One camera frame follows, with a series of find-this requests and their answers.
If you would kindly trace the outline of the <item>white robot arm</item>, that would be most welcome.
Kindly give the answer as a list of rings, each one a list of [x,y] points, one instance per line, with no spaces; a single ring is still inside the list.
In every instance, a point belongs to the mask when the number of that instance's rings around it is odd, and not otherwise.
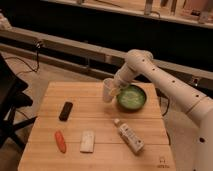
[[[157,67],[153,55],[133,49],[125,54],[124,65],[114,76],[114,85],[124,87],[144,75],[161,92],[177,103],[199,127],[192,171],[213,171],[213,99]]]

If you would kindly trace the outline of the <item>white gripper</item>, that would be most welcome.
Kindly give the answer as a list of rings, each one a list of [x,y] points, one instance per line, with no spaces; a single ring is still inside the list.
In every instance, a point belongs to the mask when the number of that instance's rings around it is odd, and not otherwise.
[[[130,84],[129,72],[125,69],[119,69],[114,75],[113,83],[117,88],[112,88],[109,95],[115,97],[121,92],[120,88],[126,87]]]

